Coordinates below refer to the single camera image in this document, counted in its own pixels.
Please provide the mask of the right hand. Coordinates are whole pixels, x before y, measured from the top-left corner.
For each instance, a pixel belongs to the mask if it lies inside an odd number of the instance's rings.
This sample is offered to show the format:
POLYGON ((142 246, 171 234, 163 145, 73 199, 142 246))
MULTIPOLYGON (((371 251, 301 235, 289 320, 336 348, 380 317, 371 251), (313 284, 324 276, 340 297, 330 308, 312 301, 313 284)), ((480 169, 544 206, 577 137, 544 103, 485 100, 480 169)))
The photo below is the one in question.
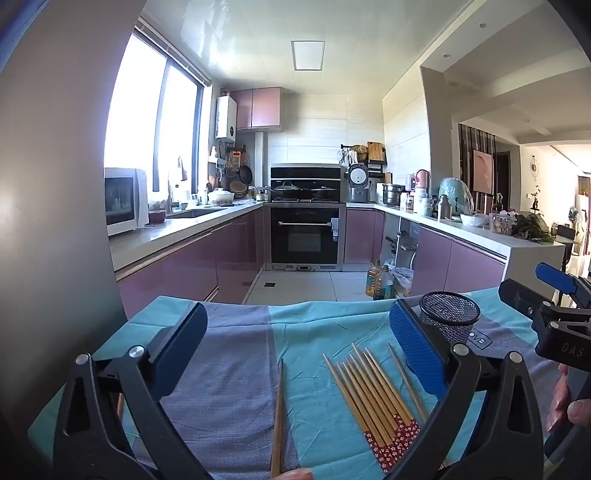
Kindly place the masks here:
POLYGON ((565 419, 573 425, 581 426, 588 426, 591 422, 591 399, 572 400, 568 388, 568 367, 560 364, 558 370, 561 377, 554 388, 546 420, 546 429, 549 433, 553 433, 565 419))

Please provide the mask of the left hand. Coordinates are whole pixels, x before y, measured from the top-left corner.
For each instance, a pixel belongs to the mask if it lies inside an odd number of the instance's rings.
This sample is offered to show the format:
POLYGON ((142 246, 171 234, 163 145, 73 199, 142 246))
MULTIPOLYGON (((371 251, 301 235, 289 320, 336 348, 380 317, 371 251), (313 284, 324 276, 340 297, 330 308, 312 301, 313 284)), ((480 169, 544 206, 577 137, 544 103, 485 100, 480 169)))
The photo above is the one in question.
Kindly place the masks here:
POLYGON ((271 480, 314 480, 311 469, 298 468, 273 477, 271 480))

